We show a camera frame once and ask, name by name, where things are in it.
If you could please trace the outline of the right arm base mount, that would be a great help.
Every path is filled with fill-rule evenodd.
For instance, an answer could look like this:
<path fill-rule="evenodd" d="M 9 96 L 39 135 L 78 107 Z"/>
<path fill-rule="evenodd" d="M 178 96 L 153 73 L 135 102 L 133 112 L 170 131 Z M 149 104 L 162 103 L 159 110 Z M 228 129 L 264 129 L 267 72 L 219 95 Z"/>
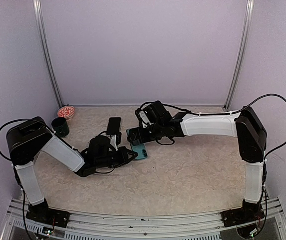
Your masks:
<path fill-rule="evenodd" d="M 263 219 L 265 214 L 262 208 L 258 210 L 236 208 L 221 212 L 221 217 L 224 227 L 228 228 Z"/>

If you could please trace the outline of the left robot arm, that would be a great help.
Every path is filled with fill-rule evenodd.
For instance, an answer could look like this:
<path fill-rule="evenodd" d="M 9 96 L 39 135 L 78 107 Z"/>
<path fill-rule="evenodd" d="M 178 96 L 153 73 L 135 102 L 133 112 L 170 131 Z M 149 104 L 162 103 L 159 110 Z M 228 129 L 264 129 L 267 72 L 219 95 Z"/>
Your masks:
<path fill-rule="evenodd" d="M 78 151 L 51 130 L 41 117 L 21 120 L 6 134 L 10 161 L 18 177 L 29 211 L 46 223 L 53 217 L 51 208 L 42 194 L 35 170 L 34 160 L 43 152 L 65 165 L 81 178 L 96 174 L 98 169 L 116 169 L 132 162 L 138 154 L 119 146 L 121 133 L 104 132 L 89 142 L 88 148 Z"/>

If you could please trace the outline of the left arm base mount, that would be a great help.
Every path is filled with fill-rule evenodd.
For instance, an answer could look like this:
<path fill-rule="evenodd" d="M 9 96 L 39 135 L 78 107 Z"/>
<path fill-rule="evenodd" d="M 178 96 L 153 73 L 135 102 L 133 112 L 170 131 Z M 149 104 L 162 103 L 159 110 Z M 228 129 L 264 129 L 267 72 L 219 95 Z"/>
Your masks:
<path fill-rule="evenodd" d="M 26 214 L 28 220 L 32 220 L 41 224 L 51 225 L 53 227 L 67 228 L 70 213 L 67 211 L 48 209 L 45 212 L 33 212 L 29 210 Z"/>

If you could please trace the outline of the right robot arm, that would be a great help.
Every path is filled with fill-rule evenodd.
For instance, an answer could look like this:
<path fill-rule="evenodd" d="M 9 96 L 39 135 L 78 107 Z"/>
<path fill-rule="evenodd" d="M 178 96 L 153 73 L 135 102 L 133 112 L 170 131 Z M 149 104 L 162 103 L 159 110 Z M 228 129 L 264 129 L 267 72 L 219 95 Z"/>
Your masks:
<path fill-rule="evenodd" d="M 198 135 L 226 136 L 238 140 L 241 160 L 246 163 L 245 196 L 238 217 L 249 222 L 257 215 L 266 175 L 267 132 L 251 107 L 239 112 L 193 113 L 179 109 L 174 116 L 160 101 L 143 104 L 135 111 L 139 126 L 129 129 L 127 140 L 131 146 L 157 142 L 168 138 Z"/>

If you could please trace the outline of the teal green phone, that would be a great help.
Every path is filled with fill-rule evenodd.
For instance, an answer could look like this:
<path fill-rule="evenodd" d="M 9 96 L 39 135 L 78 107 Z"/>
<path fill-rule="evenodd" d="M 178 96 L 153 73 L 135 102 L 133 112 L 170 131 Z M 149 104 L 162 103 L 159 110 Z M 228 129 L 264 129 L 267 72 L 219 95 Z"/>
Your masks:
<path fill-rule="evenodd" d="M 148 157 L 147 151 L 144 144 L 139 144 L 137 146 L 133 146 L 130 144 L 131 150 L 137 153 L 136 160 L 144 160 Z"/>

